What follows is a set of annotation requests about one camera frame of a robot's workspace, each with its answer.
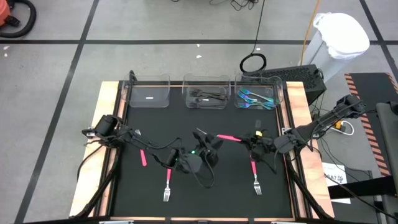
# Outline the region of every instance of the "metal fork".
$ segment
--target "metal fork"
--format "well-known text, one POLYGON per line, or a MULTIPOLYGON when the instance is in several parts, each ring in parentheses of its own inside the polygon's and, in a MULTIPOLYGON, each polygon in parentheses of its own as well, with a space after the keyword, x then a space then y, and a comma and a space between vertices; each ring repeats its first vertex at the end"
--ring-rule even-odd
POLYGON ((260 183, 257 180, 257 171, 256 171, 256 162, 254 162, 254 160, 251 160, 251 169, 253 170, 253 174, 254 174, 254 190, 256 191, 257 195, 261 195, 261 187, 260 187, 260 183))
POLYGON ((164 202, 168 202, 169 198, 170 198, 170 187, 169 187, 169 183, 170 183, 170 177, 172 175, 172 170, 171 169, 167 169, 167 181, 166 181, 166 188, 164 189, 164 194, 163 194, 163 201, 164 202))

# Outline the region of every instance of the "paper sign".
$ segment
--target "paper sign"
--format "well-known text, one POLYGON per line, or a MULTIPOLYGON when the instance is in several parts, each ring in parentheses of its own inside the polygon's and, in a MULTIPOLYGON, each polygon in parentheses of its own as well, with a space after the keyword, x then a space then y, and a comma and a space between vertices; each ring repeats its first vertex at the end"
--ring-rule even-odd
MULTIPOLYGON (((322 165, 323 165, 323 171, 328 177, 330 177, 331 179, 340 184, 347 184, 347 176, 343 165, 330 164, 327 162, 322 162, 322 165)), ((336 183, 327 178, 326 178, 326 184, 328 185, 328 187, 337 185, 336 183)), ((349 198, 332 199, 331 201, 351 204, 351 200, 349 198)))

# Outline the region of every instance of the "concrete floor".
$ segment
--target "concrete floor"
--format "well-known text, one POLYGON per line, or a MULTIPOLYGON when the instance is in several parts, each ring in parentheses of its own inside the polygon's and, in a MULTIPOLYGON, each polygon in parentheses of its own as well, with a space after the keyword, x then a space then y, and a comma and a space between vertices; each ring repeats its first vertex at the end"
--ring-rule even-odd
MULTIPOLYGON (((123 79, 131 69, 138 75, 168 73, 173 80, 186 73, 234 78, 253 45, 227 40, 253 40, 261 10, 257 4, 236 12, 228 2, 211 6, 206 0, 31 1, 38 13, 32 32, 0 39, 0 223, 68 217, 86 142, 80 131, 91 124, 101 81, 123 79)), ((267 68, 297 64, 315 3, 266 0, 259 39, 269 41, 257 47, 267 56, 267 68)), ((398 76, 394 61, 386 59, 390 54, 398 60, 398 1, 366 4, 381 36, 359 0, 321 3, 319 12, 353 16, 374 40, 326 84, 324 109, 349 93, 346 72, 398 76)), ((26 10, 17 5, 14 14, 26 19, 26 10)), ((247 70, 258 67, 255 60, 249 63, 247 70)), ((332 133, 325 139, 342 162, 379 177, 362 125, 352 122, 354 136, 332 133)))

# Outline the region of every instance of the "pink handle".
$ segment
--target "pink handle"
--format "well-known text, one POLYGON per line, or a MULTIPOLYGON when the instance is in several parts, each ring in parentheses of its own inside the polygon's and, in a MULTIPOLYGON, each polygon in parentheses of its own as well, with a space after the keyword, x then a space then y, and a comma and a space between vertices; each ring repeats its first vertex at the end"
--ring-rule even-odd
POLYGON ((251 169, 253 170, 253 174, 257 175, 256 162, 254 162, 253 160, 251 161, 251 169))
POLYGON ((141 152, 141 162, 142 162, 142 166, 147 166, 147 159, 145 158, 145 153, 143 149, 140 149, 141 152))
POLYGON ((171 175, 172 175, 172 170, 167 169, 167 180, 170 180, 171 175))
POLYGON ((234 136, 227 136, 227 135, 224 135, 224 134, 219 134, 219 135, 217 135, 217 137, 222 138, 222 139, 226 139, 226 140, 230 140, 230 141, 237 141, 237 142, 242 141, 240 139, 235 138, 234 136))

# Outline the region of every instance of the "white trash can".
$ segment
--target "white trash can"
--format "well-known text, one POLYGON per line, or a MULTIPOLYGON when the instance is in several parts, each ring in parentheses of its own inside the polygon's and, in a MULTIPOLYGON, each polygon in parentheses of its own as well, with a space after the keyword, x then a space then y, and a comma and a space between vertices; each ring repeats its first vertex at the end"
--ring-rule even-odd
POLYGON ((315 64, 320 68, 324 82, 369 48, 365 30, 347 14, 317 14, 313 26, 318 30, 307 46, 303 65, 315 64))

